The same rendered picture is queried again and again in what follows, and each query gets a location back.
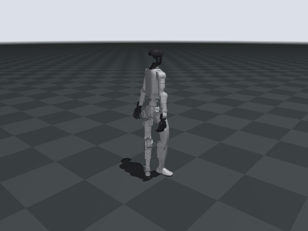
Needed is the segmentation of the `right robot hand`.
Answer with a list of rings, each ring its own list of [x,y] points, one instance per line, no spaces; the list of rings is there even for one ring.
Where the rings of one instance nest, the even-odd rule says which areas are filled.
[[[155,131],[157,131],[157,132],[163,132],[164,129],[167,127],[166,121],[165,121],[166,118],[162,118],[162,117],[163,117],[163,114],[160,114],[160,119],[161,119],[161,121],[159,122],[158,129],[155,130]]]

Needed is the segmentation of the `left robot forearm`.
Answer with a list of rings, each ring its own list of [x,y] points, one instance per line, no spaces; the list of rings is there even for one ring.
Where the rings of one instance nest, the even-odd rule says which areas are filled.
[[[140,98],[138,100],[139,106],[143,105],[143,103],[145,101],[145,97],[146,97],[146,92],[141,89],[141,95],[140,95]]]

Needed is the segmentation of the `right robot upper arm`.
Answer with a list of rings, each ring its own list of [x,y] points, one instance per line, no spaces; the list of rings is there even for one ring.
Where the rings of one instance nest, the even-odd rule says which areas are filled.
[[[159,98],[161,98],[162,93],[165,93],[164,92],[164,89],[165,89],[165,79],[166,79],[165,72],[156,71],[156,79],[158,80],[158,94],[159,94]]]

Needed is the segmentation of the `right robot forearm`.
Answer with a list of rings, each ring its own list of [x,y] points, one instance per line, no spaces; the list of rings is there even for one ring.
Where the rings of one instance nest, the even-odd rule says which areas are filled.
[[[161,95],[161,100],[160,100],[160,114],[163,114],[162,118],[166,118],[167,117],[167,94],[166,93],[162,93]]]

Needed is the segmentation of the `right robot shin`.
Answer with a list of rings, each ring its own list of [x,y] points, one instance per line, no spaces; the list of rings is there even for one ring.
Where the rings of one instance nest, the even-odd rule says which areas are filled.
[[[162,170],[167,157],[167,145],[164,148],[161,142],[157,143],[157,158],[159,160],[159,169]]]

